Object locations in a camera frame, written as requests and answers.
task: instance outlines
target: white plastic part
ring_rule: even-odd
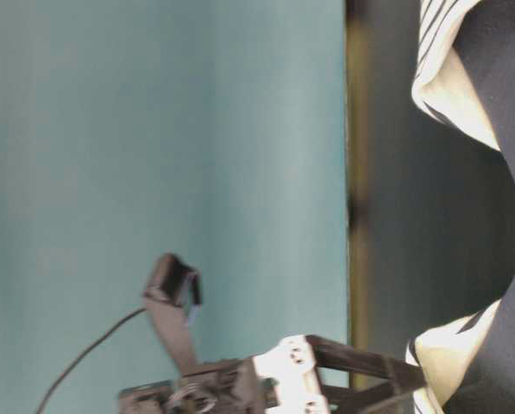
[[[266,414],[330,414],[328,401],[320,392],[315,355],[304,336],[288,336],[278,347],[253,358],[262,379],[275,379],[279,405]]]

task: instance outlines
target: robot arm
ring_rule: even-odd
[[[123,390],[121,414],[356,414],[375,412],[425,386],[422,370],[320,336],[290,336],[265,354],[198,364],[185,297],[201,304],[198,272],[173,254],[156,265],[144,301],[182,378]],[[319,368],[386,380],[365,391],[328,386]]]

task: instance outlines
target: black cable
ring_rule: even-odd
[[[44,398],[42,399],[41,403],[39,404],[39,408],[36,410],[36,414],[42,414],[44,411],[44,407],[46,406],[48,400],[52,396],[53,392],[56,391],[56,388],[58,388],[58,385],[61,381],[64,380],[64,378],[85,358],[95,347],[100,345],[103,341],[108,339],[111,334],[113,334],[121,325],[123,325],[125,322],[127,322],[129,319],[132,319],[133,317],[141,314],[143,311],[145,311],[146,308],[140,308],[135,310],[134,312],[129,313],[126,317],[118,321],[115,325],[113,325],[105,334],[103,334],[99,339],[94,341],[92,344],[90,344],[83,352],[79,354],[77,358],[73,360],[71,364],[63,371],[63,373],[60,374],[57,380],[53,382],[53,384],[48,388],[48,391],[46,394],[44,394]]]

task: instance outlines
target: black and white striped shirt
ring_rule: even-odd
[[[475,88],[478,85],[478,78],[471,77],[470,72],[467,72],[465,68],[467,61],[462,60],[462,56],[457,52],[458,47],[455,47],[455,45],[460,45],[458,42],[455,43],[455,40],[468,41],[466,36],[463,36],[464,39],[461,39],[460,36],[457,39],[465,16],[471,12],[472,8],[485,5],[489,1],[422,1],[418,63],[412,84],[412,98],[421,110],[439,122],[459,129],[491,148],[499,151],[502,149],[515,179],[515,127],[509,128],[510,124],[515,124],[515,116],[512,113],[515,110],[515,106],[514,109],[512,108],[515,105],[515,99],[508,99],[508,93],[515,93],[515,82],[513,82],[512,88],[506,88],[504,85],[500,87],[489,85],[482,90],[482,94],[479,96]],[[512,0],[506,0],[505,4],[509,2],[514,5]],[[499,7],[498,10],[504,10],[501,9],[504,7],[503,2],[499,2],[497,7]],[[489,7],[487,11],[493,10],[497,9]],[[508,26],[513,23],[507,21],[505,24]],[[493,29],[493,33],[498,33],[498,28],[487,27],[484,29]],[[491,44],[488,42],[487,44],[489,46],[487,54],[497,53],[494,46],[492,50]],[[500,62],[503,59],[506,58],[501,57],[497,64],[504,65],[506,61]],[[487,68],[487,72],[490,70],[497,72],[499,68]],[[503,72],[502,75],[497,72],[496,76],[484,77],[480,81],[493,82],[495,78],[500,83],[504,83],[504,79],[515,77],[513,69],[509,69],[508,73]],[[495,99],[499,101],[493,106],[491,102]],[[503,110],[504,114],[500,117],[502,121],[497,119],[497,122],[493,123],[493,118],[487,113],[491,111],[492,115],[494,107],[498,110],[505,105],[508,108]],[[475,315],[463,317],[442,327],[429,329],[409,342],[406,359],[423,368],[429,385],[414,393],[417,414],[443,414],[444,406],[446,411],[450,411],[447,408],[451,406],[450,400],[454,401],[455,395],[465,393],[462,392],[463,388],[466,388],[462,387],[463,382],[466,382],[465,377],[470,378],[468,371],[475,364],[474,359],[477,360],[479,354],[482,357],[481,361],[486,361],[486,358],[497,359],[502,355],[500,360],[496,360],[494,363],[490,362],[490,365],[498,364],[499,372],[507,374],[503,381],[506,385],[491,386],[486,385],[485,381],[481,382],[482,378],[474,379],[474,386],[478,384],[477,389],[479,390],[474,394],[476,400],[464,395],[463,398],[468,405],[465,410],[458,412],[515,412],[515,409],[511,408],[503,408],[503,411],[493,408],[494,405],[515,407],[515,395],[507,396],[504,392],[505,389],[515,386],[515,375],[513,372],[510,374],[507,372],[515,369],[515,280],[512,284],[513,286],[502,302],[497,301]],[[513,339],[507,341],[505,336]],[[514,348],[505,348],[507,344],[511,344]],[[501,349],[503,349],[502,354],[494,352]],[[492,375],[493,371],[488,371],[487,368],[483,378],[491,380],[489,375]],[[485,390],[498,390],[499,395],[487,396]]]

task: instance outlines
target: teal wall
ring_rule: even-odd
[[[342,2],[0,2],[0,413],[33,412],[141,304],[154,259],[204,274],[205,359],[346,336]],[[171,378],[130,322],[47,412]]]

